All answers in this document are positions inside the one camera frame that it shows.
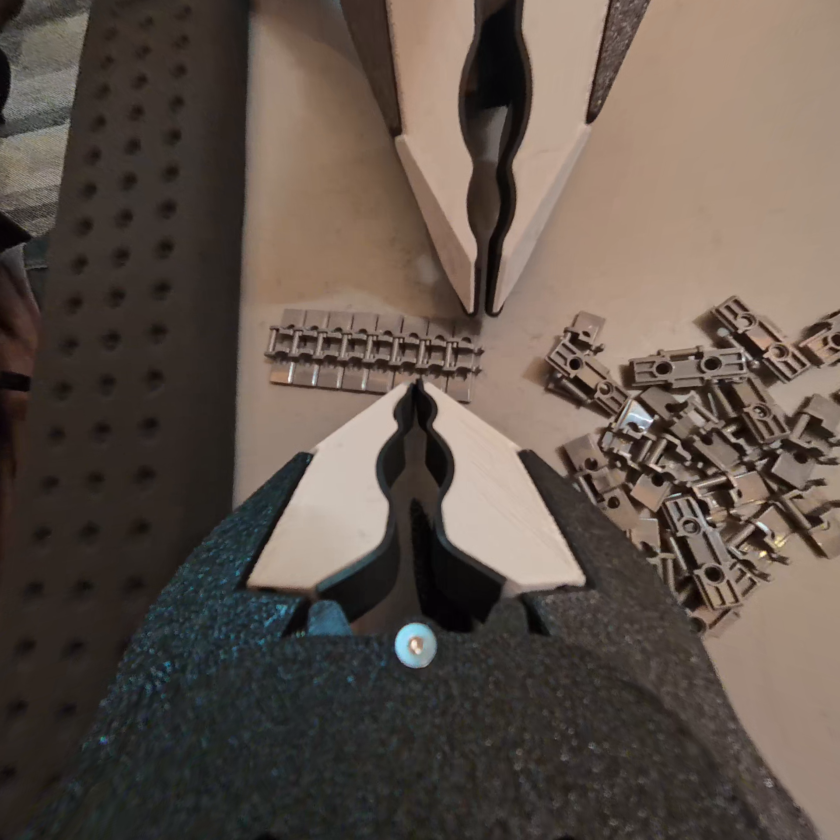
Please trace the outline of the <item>grey desk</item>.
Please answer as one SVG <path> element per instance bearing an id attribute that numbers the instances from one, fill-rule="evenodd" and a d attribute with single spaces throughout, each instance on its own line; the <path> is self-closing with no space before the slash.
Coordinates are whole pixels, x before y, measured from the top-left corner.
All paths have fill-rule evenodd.
<path id="1" fill-rule="evenodd" d="M 238 504 L 368 395 L 270 384 L 287 308 L 457 317 L 337 2 L 255 2 Z M 796 339 L 838 309 L 838 2 L 651 2 L 502 314 L 470 409 L 559 471 L 603 425 L 543 385 L 579 311 L 602 362 L 707 343 L 739 296 Z"/>

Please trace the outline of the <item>pile of grey track links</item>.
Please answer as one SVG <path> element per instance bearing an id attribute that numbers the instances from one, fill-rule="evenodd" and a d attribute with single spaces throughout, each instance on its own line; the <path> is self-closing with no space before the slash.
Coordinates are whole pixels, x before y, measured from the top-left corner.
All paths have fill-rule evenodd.
<path id="1" fill-rule="evenodd" d="M 791 539 L 839 553 L 838 500 L 818 475 L 838 466 L 838 395 L 809 395 L 789 415 L 768 383 L 838 364 L 838 310 L 798 341 L 738 296 L 710 316 L 716 343 L 633 358 L 627 385 L 601 361 L 605 320 L 588 311 L 544 358 L 548 392 L 606 419 L 560 449 L 574 485 L 646 555 L 701 636 L 740 617 L 772 564 L 789 563 Z"/>

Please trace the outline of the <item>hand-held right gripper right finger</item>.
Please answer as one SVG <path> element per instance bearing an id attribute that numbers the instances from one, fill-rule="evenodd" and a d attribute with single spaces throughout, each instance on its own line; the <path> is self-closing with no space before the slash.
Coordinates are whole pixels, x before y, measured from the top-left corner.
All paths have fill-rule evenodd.
<path id="1" fill-rule="evenodd" d="M 524 451 L 434 385 L 418 386 L 437 482 L 433 579 L 448 599 L 582 587 L 585 573 L 522 461 Z"/>

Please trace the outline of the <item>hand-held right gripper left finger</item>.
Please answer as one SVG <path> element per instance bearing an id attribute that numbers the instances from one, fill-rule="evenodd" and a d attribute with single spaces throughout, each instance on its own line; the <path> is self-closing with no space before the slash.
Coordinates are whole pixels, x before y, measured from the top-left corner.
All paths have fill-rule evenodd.
<path id="1" fill-rule="evenodd" d="M 393 588 L 392 487 L 404 470 L 413 385 L 401 384 L 311 452 L 249 576 L 252 590 L 385 597 Z"/>

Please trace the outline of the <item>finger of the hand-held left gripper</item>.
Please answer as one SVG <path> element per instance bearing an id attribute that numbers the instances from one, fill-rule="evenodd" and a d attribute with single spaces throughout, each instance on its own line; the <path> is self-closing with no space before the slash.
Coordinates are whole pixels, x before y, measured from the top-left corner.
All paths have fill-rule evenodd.
<path id="1" fill-rule="evenodd" d="M 500 211 L 486 263 L 498 315 L 529 262 L 589 136 L 586 122 L 607 1 L 513 2 L 505 57 L 512 114 L 502 132 Z"/>
<path id="2" fill-rule="evenodd" d="M 444 273 L 474 316 L 478 257 L 468 213 L 474 164 L 462 122 L 482 2 L 388 1 L 385 8 L 402 122 L 396 153 Z"/>

